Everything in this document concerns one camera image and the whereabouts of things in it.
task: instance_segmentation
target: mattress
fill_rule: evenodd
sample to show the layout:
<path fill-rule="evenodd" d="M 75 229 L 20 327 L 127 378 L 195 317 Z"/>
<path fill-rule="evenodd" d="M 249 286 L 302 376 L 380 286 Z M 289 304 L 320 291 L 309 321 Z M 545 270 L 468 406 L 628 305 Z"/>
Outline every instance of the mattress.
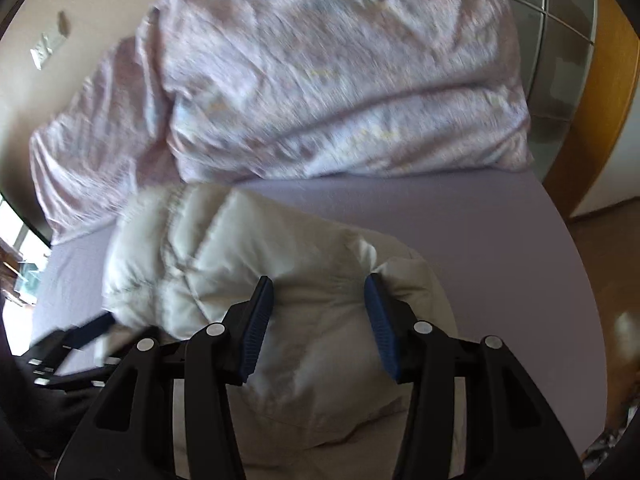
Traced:
<path fill-rule="evenodd" d="M 460 335 L 500 336 L 547 398 L 578 452 L 606 414 L 604 341 L 577 250 L 535 176 L 494 170 L 241 184 L 327 219 L 397 237 L 433 266 Z M 114 226 L 54 247 L 34 312 L 37 338 L 98 314 Z M 90 367 L 76 352 L 67 370 Z"/>

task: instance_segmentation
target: folded blanket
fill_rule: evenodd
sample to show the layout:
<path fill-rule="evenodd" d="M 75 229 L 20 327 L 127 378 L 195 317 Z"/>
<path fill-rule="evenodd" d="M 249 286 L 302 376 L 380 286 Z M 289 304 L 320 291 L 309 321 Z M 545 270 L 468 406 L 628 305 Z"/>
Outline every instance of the folded blanket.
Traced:
<path fill-rule="evenodd" d="M 395 238 L 245 190 L 160 187 L 132 199 L 118 222 L 104 304 L 120 323 L 116 344 L 124 328 L 148 325 L 187 339 L 248 300 L 268 275 L 275 301 L 257 367 L 245 386 L 227 388 L 248 480 L 388 480 L 411 386 L 398 386 L 383 370 L 364 307 L 371 272 L 419 319 L 456 335 L 433 271 Z M 459 406 L 464 399 L 457 389 Z M 177 385 L 174 445 L 178 473 L 187 476 L 183 405 Z M 464 463 L 462 421 L 455 425 L 456 473 Z"/>
<path fill-rule="evenodd" d="M 160 0 L 31 138 L 54 242 L 139 188 L 529 162 L 509 0 Z"/>

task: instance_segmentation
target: window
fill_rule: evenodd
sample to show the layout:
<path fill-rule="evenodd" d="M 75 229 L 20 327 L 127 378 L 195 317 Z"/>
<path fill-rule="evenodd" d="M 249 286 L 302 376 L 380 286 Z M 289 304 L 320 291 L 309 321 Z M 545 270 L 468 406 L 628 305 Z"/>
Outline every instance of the window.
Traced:
<path fill-rule="evenodd" d="M 6 298 L 2 320 L 12 353 L 21 355 L 29 348 L 33 305 L 51 250 L 1 195 L 0 249 L 0 286 Z"/>

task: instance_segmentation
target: wooden floor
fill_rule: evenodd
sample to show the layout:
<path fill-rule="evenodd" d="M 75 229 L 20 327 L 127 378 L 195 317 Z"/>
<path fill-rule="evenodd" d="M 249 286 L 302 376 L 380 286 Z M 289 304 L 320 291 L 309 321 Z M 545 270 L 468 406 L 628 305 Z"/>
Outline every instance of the wooden floor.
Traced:
<path fill-rule="evenodd" d="M 607 352 L 607 427 L 616 426 L 640 370 L 640 200 L 575 221 Z"/>

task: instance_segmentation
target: silver screw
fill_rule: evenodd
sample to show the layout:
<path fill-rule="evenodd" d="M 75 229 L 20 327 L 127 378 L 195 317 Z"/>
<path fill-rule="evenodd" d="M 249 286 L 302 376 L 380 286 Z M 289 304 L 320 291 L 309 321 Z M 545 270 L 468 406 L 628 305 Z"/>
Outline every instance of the silver screw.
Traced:
<path fill-rule="evenodd" d="M 433 331 L 433 325 L 431 323 L 427 323 L 426 321 L 418 321 L 414 325 L 414 330 L 418 334 L 430 334 Z"/>
<path fill-rule="evenodd" d="M 138 344 L 136 345 L 136 348 L 141 352 L 146 352 L 147 350 L 151 350 L 153 347 L 154 347 L 154 340 L 149 339 L 148 337 L 141 339 L 140 341 L 138 341 Z"/>
<path fill-rule="evenodd" d="M 484 340 L 484 344 L 489 348 L 493 348 L 494 350 L 502 348 L 502 339 L 495 335 L 490 335 Z"/>
<path fill-rule="evenodd" d="M 212 323 L 207 326 L 207 334 L 212 337 L 223 335 L 223 333 L 225 333 L 225 326 L 222 323 Z"/>

